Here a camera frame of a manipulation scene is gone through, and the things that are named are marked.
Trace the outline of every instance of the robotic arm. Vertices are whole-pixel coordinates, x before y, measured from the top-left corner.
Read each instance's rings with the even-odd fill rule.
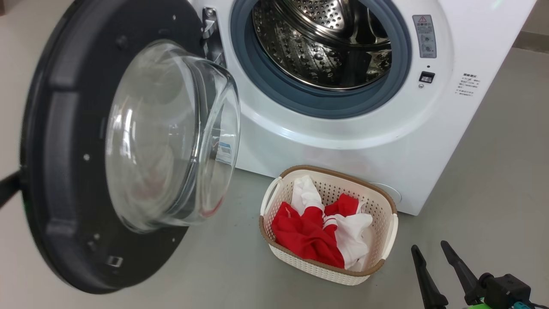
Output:
[[[448,263],[456,271],[465,292],[465,302],[470,305],[469,309],[549,309],[549,307],[532,303],[531,288],[515,276],[506,274],[495,278],[490,273],[484,273],[477,280],[447,241],[441,241],[440,246]],[[412,246],[412,257],[425,309],[445,309],[448,300],[433,282],[427,271],[427,263],[416,245]]]

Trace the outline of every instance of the stainless steel drum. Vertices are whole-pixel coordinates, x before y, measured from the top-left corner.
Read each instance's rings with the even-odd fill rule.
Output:
[[[352,90],[378,80],[391,67],[383,27],[356,0],[261,0],[253,22],[270,60],[309,86]]]

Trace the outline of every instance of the transparent glass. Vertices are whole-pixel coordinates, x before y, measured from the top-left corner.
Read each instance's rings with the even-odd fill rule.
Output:
[[[171,41],[152,43],[110,111],[105,168],[117,215],[138,233],[202,222],[227,192],[239,138],[231,75]]]

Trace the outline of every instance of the plastic basket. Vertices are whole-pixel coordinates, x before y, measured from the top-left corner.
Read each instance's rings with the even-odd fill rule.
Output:
[[[353,272],[304,260],[276,243],[271,229],[272,221],[282,202],[292,202],[294,180],[305,175],[309,175],[315,183],[324,205],[332,204],[343,193],[366,202],[361,211],[371,214],[373,222],[362,234],[369,248],[362,271]],[[260,214],[261,235],[276,257],[306,273],[344,285],[362,283],[383,266],[393,247],[399,225],[395,203],[380,188],[342,173],[305,165],[287,169],[271,183],[263,197]]]

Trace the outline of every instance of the washing machine door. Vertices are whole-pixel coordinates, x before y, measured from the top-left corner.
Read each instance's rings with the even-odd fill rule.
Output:
[[[43,51],[19,183],[44,260],[82,291],[149,278],[223,201],[240,107],[202,27],[185,0],[76,1]]]

